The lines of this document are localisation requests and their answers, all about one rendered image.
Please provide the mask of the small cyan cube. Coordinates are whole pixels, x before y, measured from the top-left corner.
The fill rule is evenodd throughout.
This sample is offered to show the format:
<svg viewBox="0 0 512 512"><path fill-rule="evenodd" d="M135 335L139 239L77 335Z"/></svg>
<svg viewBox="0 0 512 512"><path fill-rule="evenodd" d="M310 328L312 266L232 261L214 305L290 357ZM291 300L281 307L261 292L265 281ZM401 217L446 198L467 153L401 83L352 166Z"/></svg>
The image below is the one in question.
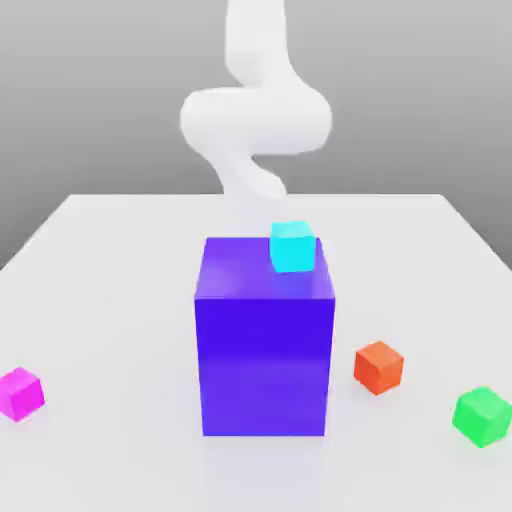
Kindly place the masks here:
<svg viewBox="0 0 512 512"><path fill-rule="evenodd" d="M273 268L278 273L314 269L316 237L305 221L273 222L269 250Z"/></svg>

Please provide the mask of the small orange cube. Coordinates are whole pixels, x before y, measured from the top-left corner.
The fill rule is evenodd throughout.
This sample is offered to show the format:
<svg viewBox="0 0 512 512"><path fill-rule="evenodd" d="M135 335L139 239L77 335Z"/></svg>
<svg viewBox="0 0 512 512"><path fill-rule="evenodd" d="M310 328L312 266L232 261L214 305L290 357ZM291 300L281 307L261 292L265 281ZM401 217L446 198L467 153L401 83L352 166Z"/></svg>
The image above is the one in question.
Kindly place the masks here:
<svg viewBox="0 0 512 512"><path fill-rule="evenodd" d="M401 382L404 357L383 341L355 353L354 378L372 394L380 395Z"/></svg>

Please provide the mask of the small magenta cube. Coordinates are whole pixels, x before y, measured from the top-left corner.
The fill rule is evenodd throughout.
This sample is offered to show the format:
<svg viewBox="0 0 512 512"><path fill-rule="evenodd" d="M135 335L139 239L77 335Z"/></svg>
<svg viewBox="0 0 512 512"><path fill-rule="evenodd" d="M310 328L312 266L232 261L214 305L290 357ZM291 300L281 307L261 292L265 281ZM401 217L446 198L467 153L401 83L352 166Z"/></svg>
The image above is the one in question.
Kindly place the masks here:
<svg viewBox="0 0 512 512"><path fill-rule="evenodd" d="M0 378L0 413L19 422L45 404L40 379L18 367Z"/></svg>

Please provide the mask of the small green cube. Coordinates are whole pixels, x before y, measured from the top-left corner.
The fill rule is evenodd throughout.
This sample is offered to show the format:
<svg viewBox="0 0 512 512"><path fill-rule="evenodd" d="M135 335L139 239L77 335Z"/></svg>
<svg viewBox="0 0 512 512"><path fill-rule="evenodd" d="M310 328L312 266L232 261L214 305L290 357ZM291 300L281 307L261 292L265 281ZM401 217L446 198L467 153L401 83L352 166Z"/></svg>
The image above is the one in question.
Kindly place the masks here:
<svg viewBox="0 0 512 512"><path fill-rule="evenodd" d="M460 395L452 417L452 425L479 448L503 439L511 422L512 404L486 386Z"/></svg>

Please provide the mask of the large purple box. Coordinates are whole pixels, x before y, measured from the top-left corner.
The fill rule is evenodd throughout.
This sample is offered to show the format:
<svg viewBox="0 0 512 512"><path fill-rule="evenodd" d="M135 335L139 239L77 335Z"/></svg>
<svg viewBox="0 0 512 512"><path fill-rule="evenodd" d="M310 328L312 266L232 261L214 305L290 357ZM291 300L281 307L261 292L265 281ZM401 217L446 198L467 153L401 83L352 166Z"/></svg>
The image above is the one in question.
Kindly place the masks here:
<svg viewBox="0 0 512 512"><path fill-rule="evenodd" d="M194 304L204 435L323 435L335 317L323 248L313 271L278 273L268 239L209 237Z"/></svg>

